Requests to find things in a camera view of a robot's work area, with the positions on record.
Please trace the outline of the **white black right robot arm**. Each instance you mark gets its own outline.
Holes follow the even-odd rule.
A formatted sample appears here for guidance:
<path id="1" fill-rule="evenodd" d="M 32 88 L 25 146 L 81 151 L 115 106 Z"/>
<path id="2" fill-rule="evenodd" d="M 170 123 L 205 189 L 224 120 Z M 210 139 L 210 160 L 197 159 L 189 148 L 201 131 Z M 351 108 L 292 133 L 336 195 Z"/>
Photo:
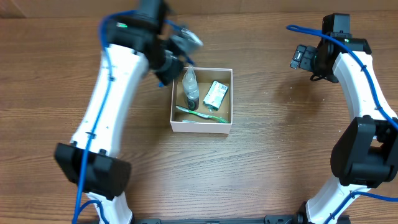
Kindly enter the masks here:
<path id="1" fill-rule="evenodd" d="M 340 84 L 351 119 L 331 152 L 330 179 L 304 203 L 296 222 L 349 223 L 344 210 L 397 174 L 397 114 L 377 82 L 367 40 L 350 32 L 349 14 L 325 16 L 320 30 L 288 28 L 321 38 L 317 47 L 298 46 L 290 66 L 311 72 L 312 81 Z"/>

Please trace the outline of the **green white soap packet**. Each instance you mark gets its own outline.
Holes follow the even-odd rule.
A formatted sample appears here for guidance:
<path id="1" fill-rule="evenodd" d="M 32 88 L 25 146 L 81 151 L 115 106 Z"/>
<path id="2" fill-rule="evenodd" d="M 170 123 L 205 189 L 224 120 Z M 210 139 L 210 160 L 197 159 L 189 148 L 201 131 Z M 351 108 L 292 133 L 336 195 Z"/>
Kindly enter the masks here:
<path id="1" fill-rule="evenodd" d="M 229 87 L 218 81 L 213 81 L 207 94 L 204 97 L 203 104 L 209 109 L 209 111 L 218 111 L 221 104 L 228 92 Z"/>

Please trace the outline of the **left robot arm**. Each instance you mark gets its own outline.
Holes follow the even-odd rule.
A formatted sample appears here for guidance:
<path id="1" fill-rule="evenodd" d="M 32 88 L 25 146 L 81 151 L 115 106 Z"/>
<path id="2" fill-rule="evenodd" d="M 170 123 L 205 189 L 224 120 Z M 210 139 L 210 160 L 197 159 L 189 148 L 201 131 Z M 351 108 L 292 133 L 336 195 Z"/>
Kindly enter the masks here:
<path id="1" fill-rule="evenodd" d="M 183 70 L 184 51 L 177 36 L 162 39 L 168 22 L 165 1 L 141 1 L 135 10 L 106 16 L 99 25 L 101 63 L 90 103 L 68 144 L 59 143 L 55 160 L 67 179 L 77 185 L 72 221 L 88 203 L 100 223 L 132 223 L 125 188 L 131 165 L 118 158 L 125 120 L 141 80 L 150 72 L 163 85 Z"/>

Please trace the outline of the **clear soap pump bottle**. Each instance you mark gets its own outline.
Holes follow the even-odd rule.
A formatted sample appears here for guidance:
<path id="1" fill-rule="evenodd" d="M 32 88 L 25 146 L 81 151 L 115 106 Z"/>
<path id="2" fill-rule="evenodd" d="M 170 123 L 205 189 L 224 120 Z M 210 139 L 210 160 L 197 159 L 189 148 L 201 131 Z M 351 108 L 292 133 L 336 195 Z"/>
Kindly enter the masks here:
<path id="1" fill-rule="evenodd" d="M 190 65 L 183 76 L 182 86 L 187 97 L 187 107 L 190 110 L 197 110 L 199 106 L 199 87 L 192 65 Z"/>

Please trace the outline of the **white cardboard box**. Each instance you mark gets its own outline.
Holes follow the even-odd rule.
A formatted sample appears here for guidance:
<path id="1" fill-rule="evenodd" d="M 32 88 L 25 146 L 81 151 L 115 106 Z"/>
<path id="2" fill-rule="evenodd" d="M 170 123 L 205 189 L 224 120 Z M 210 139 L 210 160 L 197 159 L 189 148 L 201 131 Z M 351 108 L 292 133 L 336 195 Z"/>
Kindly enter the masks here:
<path id="1" fill-rule="evenodd" d="M 170 108 L 170 124 L 174 132 L 190 132 L 190 133 L 216 133 L 229 134 L 233 123 L 233 70 L 230 68 L 194 68 L 195 75 L 200 91 L 199 107 L 197 112 L 221 117 L 228 123 L 219 123 L 212 119 L 203 119 L 193 114 L 176 109 L 176 106 L 186 107 L 186 96 L 183 92 L 182 78 L 173 82 L 172 100 Z M 207 94 L 213 81 L 218 81 L 229 87 L 228 92 L 218 111 L 209 111 L 203 104 L 205 95 Z M 183 123 L 182 120 L 198 121 L 197 123 Z"/>

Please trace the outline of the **blue disposable razor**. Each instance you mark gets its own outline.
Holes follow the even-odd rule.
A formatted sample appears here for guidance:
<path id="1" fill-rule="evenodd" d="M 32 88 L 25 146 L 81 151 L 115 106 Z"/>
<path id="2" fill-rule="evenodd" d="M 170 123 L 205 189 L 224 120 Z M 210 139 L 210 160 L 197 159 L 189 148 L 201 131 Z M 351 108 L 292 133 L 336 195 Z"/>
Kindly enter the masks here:
<path id="1" fill-rule="evenodd" d="M 188 56 L 185 57 L 185 62 L 174 56 L 167 58 L 165 62 L 166 69 L 156 71 L 155 74 L 159 79 L 159 87 L 167 86 L 171 84 L 176 78 L 180 76 L 180 72 L 183 70 L 185 64 L 195 65 L 195 62 Z"/>

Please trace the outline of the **teal white toothpaste tube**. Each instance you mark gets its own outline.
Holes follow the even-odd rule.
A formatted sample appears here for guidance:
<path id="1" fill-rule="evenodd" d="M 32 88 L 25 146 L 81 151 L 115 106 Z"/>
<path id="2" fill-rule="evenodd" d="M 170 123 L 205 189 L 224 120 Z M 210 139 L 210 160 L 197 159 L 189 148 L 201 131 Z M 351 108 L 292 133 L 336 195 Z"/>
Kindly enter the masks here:
<path id="1" fill-rule="evenodd" d="M 192 121 L 192 120 L 183 119 L 182 122 L 183 123 L 197 123 L 198 121 Z"/>

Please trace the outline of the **green white toothbrush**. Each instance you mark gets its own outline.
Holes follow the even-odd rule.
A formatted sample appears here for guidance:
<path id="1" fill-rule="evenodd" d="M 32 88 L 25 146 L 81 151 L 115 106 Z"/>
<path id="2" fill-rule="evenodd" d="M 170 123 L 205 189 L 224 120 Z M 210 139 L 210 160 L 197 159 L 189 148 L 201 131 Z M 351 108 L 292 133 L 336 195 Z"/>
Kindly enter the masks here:
<path id="1" fill-rule="evenodd" d="M 199 112 L 196 112 L 196 111 L 193 111 L 193 110 L 184 108 L 184 107 L 182 107 L 182 106 L 178 106 L 178 105 L 177 105 L 177 106 L 176 106 L 176 109 L 178 109 L 178 110 L 180 110 L 180 111 L 183 111 L 183 112 L 186 112 L 186 113 L 188 113 L 188 114 L 193 114 L 193 115 L 198 116 L 198 117 L 201 117 L 201 118 L 203 118 L 203 119 L 212 119 L 212 120 L 215 120 L 215 121 L 217 121 L 217 122 L 219 122 L 219 123 L 228 123 L 227 120 L 225 120 L 225 119 L 223 119 L 223 118 L 221 118 L 221 117 L 217 117 L 217 116 L 213 116 L 213 115 L 209 115 L 209 114 L 199 113 Z"/>

